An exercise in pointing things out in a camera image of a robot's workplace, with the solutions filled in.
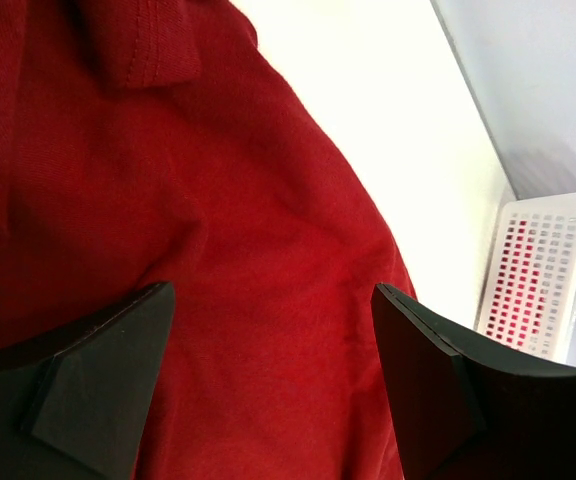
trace black plastic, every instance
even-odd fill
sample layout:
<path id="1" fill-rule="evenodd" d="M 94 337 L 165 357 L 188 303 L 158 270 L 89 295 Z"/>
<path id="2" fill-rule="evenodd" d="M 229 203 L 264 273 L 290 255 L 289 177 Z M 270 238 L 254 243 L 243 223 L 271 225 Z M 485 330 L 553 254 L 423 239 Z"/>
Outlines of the black plastic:
<path id="1" fill-rule="evenodd" d="M 0 480 L 129 479 L 174 313 L 157 284 L 0 351 Z"/>
<path id="2" fill-rule="evenodd" d="M 498 344 L 389 285 L 372 305 L 406 480 L 576 480 L 576 368 Z"/>

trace white plastic basket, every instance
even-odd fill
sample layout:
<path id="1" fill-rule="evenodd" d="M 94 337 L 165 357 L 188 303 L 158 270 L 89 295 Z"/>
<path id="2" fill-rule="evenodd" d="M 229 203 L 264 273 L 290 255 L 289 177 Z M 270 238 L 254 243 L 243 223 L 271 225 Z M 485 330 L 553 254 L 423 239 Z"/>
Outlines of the white plastic basket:
<path id="1" fill-rule="evenodd" d="M 576 193 L 501 212 L 477 331 L 564 363 L 576 318 Z"/>

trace stitching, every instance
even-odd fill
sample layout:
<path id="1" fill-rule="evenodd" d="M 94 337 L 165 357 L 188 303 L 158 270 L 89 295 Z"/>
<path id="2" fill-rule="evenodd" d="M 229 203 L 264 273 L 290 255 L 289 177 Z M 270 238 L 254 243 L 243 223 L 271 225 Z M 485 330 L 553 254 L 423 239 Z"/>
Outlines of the stitching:
<path id="1" fill-rule="evenodd" d="M 155 29 L 157 33 L 155 36 L 155 78 L 153 79 L 153 83 L 157 81 L 157 77 L 159 76 L 159 0 L 155 0 Z"/>
<path id="2" fill-rule="evenodd" d="M 135 37 L 135 45 L 132 49 L 132 59 L 130 60 L 130 67 L 128 68 L 128 75 L 126 76 L 126 86 L 130 85 L 132 79 L 132 71 L 135 66 L 135 58 L 137 57 L 137 49 L 139 48 L 139 33 L 141 31 L 141 1 L 137 2 L 137 36 Z"/>
<path id="3" fill-rule="evenodd" d="M 144 71 L 142 72 L 141 75 L 142 88 L 146 86 L 146 72 L 148 71 L 148 62 L 150 62 L 150 50 L 152 49 L 152 24 L 150 23 L 152 15 L 150 14 L 150 0 L 146 1 L 146 8 L 147 8 L 146 17 L 148 18 L 148 50 L 146 51 L 146 62 L 144 63 Z"/>

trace plastic basket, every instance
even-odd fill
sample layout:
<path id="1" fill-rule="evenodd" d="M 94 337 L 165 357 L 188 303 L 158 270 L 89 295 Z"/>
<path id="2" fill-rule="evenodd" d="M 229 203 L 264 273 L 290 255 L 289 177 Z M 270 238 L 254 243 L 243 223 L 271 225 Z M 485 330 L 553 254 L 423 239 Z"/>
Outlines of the plastic basket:
<path id="1" fill-rule="evenodd" d="M 501 212 L 477 331 L 564 363 L 576 318 L 576 193 Z"/>

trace red fabric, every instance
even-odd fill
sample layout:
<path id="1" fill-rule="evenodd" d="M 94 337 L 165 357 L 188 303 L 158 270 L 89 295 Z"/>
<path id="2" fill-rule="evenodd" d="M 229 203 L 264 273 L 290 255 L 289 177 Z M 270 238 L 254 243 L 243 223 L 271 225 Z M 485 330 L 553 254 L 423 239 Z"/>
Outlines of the red fabric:
<path id="1" fill-rule="evenodd" d="M 250 23 L 0 0 L 0 347 L 160 280 L 178 306 L 137 478 L 400 478 L 369 299 L 412 286 Z"/>

